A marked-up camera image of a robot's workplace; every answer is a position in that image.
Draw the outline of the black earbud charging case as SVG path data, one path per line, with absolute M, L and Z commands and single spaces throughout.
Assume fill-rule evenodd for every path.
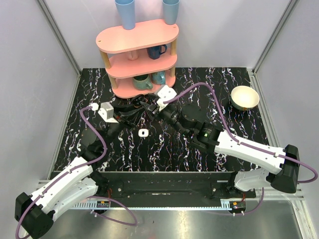
M 138 96 L 132 98 L 131 103 L 133 104 L 133 106 L 134 106 L 135 108 L 139 108 L 139 107 L 142 106 L 141 102 L 144 102 L 144 101 L 145 101 L 144 96 L 138 95 Z

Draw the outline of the white earbud charging case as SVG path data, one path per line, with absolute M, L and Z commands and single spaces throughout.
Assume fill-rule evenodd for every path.
M 149 136 L 149 130 L 148 130 L 148 129 L 145 129 L 145 128 L 141 128 L 141 129 L 139 129 L 139 131 L 138 131 L 138 135 L 139 135 L 139 137 L 141 137 L 141 138 L 148 137 L 148 136 Z

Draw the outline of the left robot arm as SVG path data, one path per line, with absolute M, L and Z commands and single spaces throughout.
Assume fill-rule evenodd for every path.
M 99 214 L 110 206 L 112 197 L 121 196 L 123 183 L 110 182 L 99 169 L 106 160 L 107 144 L 123 129 L 136 127 L 143 110 L 140 103 L 116 106 L 106 102 L 80 111 L 86 128 L 81 133 L 79 155 L 44 186 L 16 198 L 17 239 L 41 238 L 64 212 L 83 200 L 96 198 L 98 202 L 89 209 Z

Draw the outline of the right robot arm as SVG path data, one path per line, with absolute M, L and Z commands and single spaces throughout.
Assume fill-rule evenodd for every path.
M 272 147 L 229 134 L 221 126 L 206 122 L 204 111 L 192 105 L 179 110 L 173 104 L 165 108 L 157 103 L 141 104 L 150 117 L 164 120 L 187 137 L 196 149 L 233 156 L 259 166 L 257 170 L 232 173 L 226 185 L 229 196 L 235 198 L 250 189 L 267 186 L 284 193 L 296 192 L 300 159 L 297 147 L 290 144 L 284 148 Z

